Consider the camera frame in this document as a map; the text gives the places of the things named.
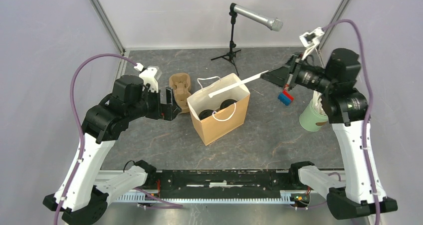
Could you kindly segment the black lid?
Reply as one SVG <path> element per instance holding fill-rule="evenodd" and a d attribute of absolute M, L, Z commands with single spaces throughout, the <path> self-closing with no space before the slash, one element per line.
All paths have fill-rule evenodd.
<path fill-rule="evenodd" d="M 219 109 L 220 109 L 220 110 L 225 109 L 225 108 L 229 107 L 230 105 L 235 104 L 236 102 L 237 102 L 237 101 L 236 101 L 236 100 L 234 100 L 234 99 L 227 99 L 227 100 L 224 100 L 224 101 L 221 103 L 221 105 L 220 105 Z"/>
<path fill-rule="evenodd" d="M 203 110 L 203 111 L 202 111 L 202 112 L 198 115 L 199 120 L 200 120 L 200 121 L 201 121 L 201 120 L 204 120 L 204 119 L 206 119 L 206 118 L 208 118 L 208 117 L 212 116 L 214 113 L 215 113 L 215 111 L 214 111 L 214 110 L 212 110 L 212 109 L 206 109 L 206 110 Z"/>

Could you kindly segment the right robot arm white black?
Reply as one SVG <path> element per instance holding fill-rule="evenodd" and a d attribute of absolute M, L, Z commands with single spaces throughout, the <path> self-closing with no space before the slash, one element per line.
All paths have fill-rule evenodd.
<path fill-rule="evenodd" d="M 308 186 L 325 198 L 337 220 L 367 217 L 398 209 L 387 196 L 377 177 L 371 150 L 370 104 L 356 87 L 361 71 L 359 56 L 346 49 L 334 49 L 325 67 L 313 66 L 301 53 L 293 54 L 280 68 L 265 72 L 261 78 L 285 91 L 297 85 L 321 93 L 321 104 L 337 137 L 345 181 L 337 181 L 312 162 L 293 163 L 288 183 L 294 189 Z"/>

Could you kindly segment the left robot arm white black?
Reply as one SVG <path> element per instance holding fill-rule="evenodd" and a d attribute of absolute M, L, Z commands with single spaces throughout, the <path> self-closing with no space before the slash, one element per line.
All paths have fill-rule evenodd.
<path fill-rule="evenodd" d="M 126 192 L 140 186 L 150 189 L 156 184 L 155 167 L 143 160 L 95 184 L 105 157 L 130 122 L 142 117 L 171 121 L 180 113 L 173 89 L 166 88 L 166 102 L 161 103 L 160 90 L 153 87 L 155 82 L 153 77 L 121 76 L 115 80 L 112 92 L 87 111 L 73 167 L 59 190 L 43 200 L 48 209 L 61 213 L 66 224 L 94 224 Z"/>

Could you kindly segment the brown paper bag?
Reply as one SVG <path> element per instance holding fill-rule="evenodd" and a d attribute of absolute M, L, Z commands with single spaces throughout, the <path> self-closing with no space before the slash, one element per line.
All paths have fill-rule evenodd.
<path fill-rule="evenodd" d="M 240 78 L 235 73 L 225 77 L 213 76 L 197 79 L 200 89 L 188 97 L 187 102 L 193 126 L 204 145 L 211 144 L 244 123 L 250 99 L 250 91 L 245 85 L 216 95 L 213 98 L 208 96 L 209 93 L 239 81 Z M 220 110 L 221 103 L 227 99 L 234 99 L 237 102 Z M 200 121 L 198 115 L 206 109 L 212 109 L 215 113 Z"/>

